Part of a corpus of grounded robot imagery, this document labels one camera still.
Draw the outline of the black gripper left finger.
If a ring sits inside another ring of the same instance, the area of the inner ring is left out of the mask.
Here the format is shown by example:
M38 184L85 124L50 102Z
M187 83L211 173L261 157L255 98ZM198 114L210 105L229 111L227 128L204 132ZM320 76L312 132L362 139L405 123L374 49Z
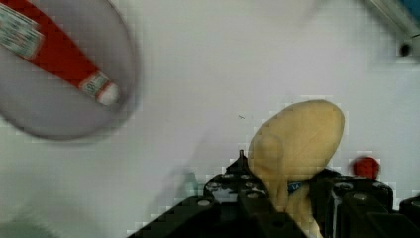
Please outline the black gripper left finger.
M243 151L226 171L127 238L306 238L276 211Z

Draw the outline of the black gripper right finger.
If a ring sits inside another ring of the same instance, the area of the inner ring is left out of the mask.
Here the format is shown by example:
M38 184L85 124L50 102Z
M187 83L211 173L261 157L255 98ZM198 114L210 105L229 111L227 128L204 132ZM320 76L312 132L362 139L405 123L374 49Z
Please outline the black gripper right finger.
M420 238L419 198L393 208L393 190L371 178L323 170L309 181L313 216L324 238Z

